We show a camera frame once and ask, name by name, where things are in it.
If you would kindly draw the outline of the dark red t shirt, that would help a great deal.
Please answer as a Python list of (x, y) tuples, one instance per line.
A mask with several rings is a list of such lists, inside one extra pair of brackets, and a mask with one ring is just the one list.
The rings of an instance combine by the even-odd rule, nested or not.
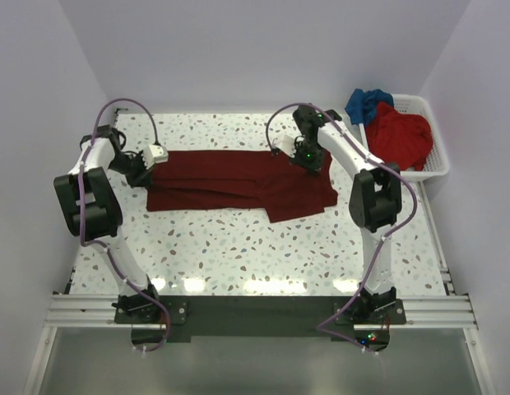
[(271, 223), (323, 213), (337, 204), (325, 156), (317, 174), (268, 151), (172, 151), (157, 165), (148, 211), (263, 209)]

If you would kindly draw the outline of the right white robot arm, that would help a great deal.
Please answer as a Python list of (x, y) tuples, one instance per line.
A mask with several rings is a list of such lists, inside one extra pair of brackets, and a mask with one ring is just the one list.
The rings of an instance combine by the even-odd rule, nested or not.
[(299, 104), (293, 119), (300, 136), (293, 142), (290, 162), (311, 174), (321, 171), (328, 152), (352, 178), (349, 213), (360, 229), (364, 274), (358, 290), (318, 329), (349, 312), (352, 318), (377, 323), (396, 302), (392, 276), (391, 236), (401, 212), (401, 180), (397, 165), (386, 165), (366, 151), (333, 111)]

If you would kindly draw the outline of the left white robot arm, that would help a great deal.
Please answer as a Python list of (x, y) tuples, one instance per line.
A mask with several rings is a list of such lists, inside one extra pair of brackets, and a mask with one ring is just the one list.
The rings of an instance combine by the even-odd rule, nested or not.
[(125, 135), (109, 125), (98, 127), (95, 139), (81, 139), (81, 156), (74, 167), (53, 181), (53, 187), (70, 233), (81, 246), (98, 252), (118, 285), (112, 304), (120, 323), (153, 323), (164, 317), (162, 303), (151, 279), (139, 268), (123, 236), (123, 212), (107, 172), (122, 174), (132, 188), (148, 188), (155, 166), (152, 154), (125, 151)]

